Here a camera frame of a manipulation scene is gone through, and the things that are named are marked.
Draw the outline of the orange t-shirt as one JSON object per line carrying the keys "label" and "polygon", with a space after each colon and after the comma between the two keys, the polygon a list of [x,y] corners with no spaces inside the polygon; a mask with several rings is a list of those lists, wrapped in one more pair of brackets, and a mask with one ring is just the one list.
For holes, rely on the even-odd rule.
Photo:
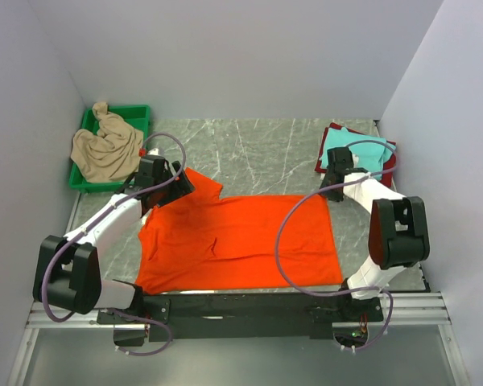
{"label": "orange t-shirt", "polygon": [[195,190],[155,208],[139,231],[136,285],[148,294],[343,281],[327,201],[298,195],[223,198],[223,186],[188,168]]}

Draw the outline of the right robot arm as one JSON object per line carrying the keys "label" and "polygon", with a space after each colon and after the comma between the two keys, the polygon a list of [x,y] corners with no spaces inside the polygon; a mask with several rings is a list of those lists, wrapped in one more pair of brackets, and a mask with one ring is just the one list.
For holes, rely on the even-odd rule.
{"label": "right robot arm", "polygon": [[345,198],[369,214],[369,256],[342,288],[352,290],[337,301],[338,314],[354,321],[365,312],[365,301],[378,295],[399,273],[428,258],[430,243],[424,201],[401,195],[355,166],[347,146],[328,151],[322,195],[330,201]]}

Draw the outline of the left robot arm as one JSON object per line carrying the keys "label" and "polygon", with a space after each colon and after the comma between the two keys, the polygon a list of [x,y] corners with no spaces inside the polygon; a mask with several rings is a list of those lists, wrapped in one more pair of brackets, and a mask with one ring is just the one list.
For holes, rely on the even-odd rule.
{"label": "left robot arm", "polygon": [[143,156],[138,171],[127,178],[101,210],[66,235],[50,235],[42,241],[33,298],[45,309],[56,306],[73,314],[87,314],[96,308],[106,293],[100,255],[150,210],[194,190],[180,162],[169,163],[158,155]]}

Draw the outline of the folded teal t-shirt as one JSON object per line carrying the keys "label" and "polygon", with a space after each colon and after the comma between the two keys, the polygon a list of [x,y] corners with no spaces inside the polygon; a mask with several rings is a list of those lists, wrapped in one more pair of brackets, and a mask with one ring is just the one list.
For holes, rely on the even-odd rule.
{"label": "folded teal t-shirt", "polygon": [[362,143],[352,145],[349,149],[357,157],[357,167],[362,167],[368,172],[383,170],[384,164],[393,156],[393,152],[382,146],[382,143],[387,143],[392,149],[396,149],[395,144],[384,138],[354,133],[344,126],[340,129],[329,127],[320,150],[320,168],[327,169],[328,150],[358,141]]}

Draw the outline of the beige t-shirt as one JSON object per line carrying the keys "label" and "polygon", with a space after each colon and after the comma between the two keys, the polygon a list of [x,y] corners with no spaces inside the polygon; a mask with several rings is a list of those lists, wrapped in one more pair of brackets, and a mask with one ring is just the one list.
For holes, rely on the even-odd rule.
{"label": "beige t-shirt", "polygon": [[104,101],[92,107],[98,130],[79,129],[72,140],[71,160],[89,183],[115,183],[138,170],[143,131],[109,111]]}

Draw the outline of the folded dark red t-shirt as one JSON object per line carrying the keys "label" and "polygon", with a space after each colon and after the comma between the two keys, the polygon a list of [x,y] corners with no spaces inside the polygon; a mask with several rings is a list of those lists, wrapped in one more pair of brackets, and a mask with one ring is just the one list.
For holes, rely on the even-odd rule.
{"label": "folded dark red t-shirt", "polygon": [[[337,123],[332,122],[328,127],[326,127],[324,129],[324,132],[323,132],[322,137],[321,137],[320,149],[319,149],[319,153],[318,153],[317,160],[316,160],[316,165],[315,165],[315,172],[317,172],[317,173],[324,173],[326,171],[326,169],[321,169],[320,168],[319,156],[320,156],[320,150],[322,149],[322,142],[325,139],[325,136],[326,136],[326,133],[327,133],[327,130],[328,130],[329,127],[336,128],[336,129],[340,129],[342,127],[342,125],[338,125]],[[350,129],[350,128],[348,128],[348,129],[350,131],[354,132],[354,133],[363,134],[363,133],[357,132],[356,130],[353,130],[353,129]],[[392,158],[390,159],[390,161],[388,161],[388,162],[386,162],[384,164],[383,170],[392,169],[396,165],[396,160],[397,160],[396,156],[393,155]]]}

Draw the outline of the green plastic tray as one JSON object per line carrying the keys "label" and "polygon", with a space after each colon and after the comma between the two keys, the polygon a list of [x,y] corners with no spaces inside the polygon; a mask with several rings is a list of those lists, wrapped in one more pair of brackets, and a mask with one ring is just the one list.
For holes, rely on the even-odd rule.
{"label": "green plastic tray", "polygon": [[[122,117],[126,123],[132,125],[135,129],[142,131],[143,138],[147,138],[151,126],[151,108],[149,105],[113,105],[108,110]],[[93,134],[97,133],[99,124],[91,108],[85,110],[81,119],[81,128]],[[68,181],[69,187],[78,190],[80,193],[116,191],[122,184],[123,181],[90,183],[83,177],[75,163],[72,164]]]}

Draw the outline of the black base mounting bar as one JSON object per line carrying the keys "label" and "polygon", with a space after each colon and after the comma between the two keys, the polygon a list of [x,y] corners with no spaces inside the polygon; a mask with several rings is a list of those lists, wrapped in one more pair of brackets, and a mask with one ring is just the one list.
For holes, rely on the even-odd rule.
{"label": "black base mounting bar", "polygon": [[335,323],[384,320],[378,298],[301,293],[145,295],[143,304],[125,312],[169,326],[175,339],[331,339]]}

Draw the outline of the aluminium frame rail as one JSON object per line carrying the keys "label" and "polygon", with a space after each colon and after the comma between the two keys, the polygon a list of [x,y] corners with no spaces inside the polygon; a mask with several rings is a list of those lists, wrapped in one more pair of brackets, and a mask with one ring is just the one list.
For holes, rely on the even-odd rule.
{"label": "aluminium frame rail", "polygon": [[[439,326],[451,325],[447,307],[441,293],[392,294],[394,305],[389,326]],[[141,324],[98,322],[99,310],[88,314],[75,314],[65,322],[53,322],[39,303],[31,307],[27,329],[91,329],[91,328],[140,328]]]}

